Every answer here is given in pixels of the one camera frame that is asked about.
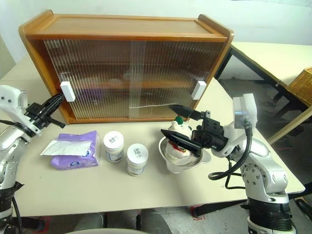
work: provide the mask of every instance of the green lid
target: green lid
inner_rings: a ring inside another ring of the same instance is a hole
[[[182,118],[182,116],[177,116],[177,117],[175,117],[175,121],[176,121],[178,124],[183,124],[183,118]]]

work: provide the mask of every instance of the wooden cabinet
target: wooden cabinet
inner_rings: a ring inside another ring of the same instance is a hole
[[[69,81],[76,100],[60,108],[68,123],[171,120],[170,104],[196,107],[233,33],[197,19],[59,15],[45,11],[19,34],[51,95]]]

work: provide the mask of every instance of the wicker basket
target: wicker basket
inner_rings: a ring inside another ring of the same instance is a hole
[[[312,105],[312,67],[305,68],[300,75],[287,87],[308,106]]]

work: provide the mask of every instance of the white wall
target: white wall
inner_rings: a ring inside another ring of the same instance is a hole
[[[312,8],[306,6],[254,0],[0,0],[0,34],[15,62],[27,53],[18,35],[19,25],[45,9],[169,17],[203,13],[233,29],[237,41],[312,45]]]

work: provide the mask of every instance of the tissue pack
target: tissue pack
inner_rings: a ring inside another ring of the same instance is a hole
[[[69,170],[85,167],[94,167],[99,164],[100,140],[97,131],[92,131],[82,135],[60,134],[58,141],[91,142],[90,147],[79,155],[54,155],[51,165],[58,170]]]

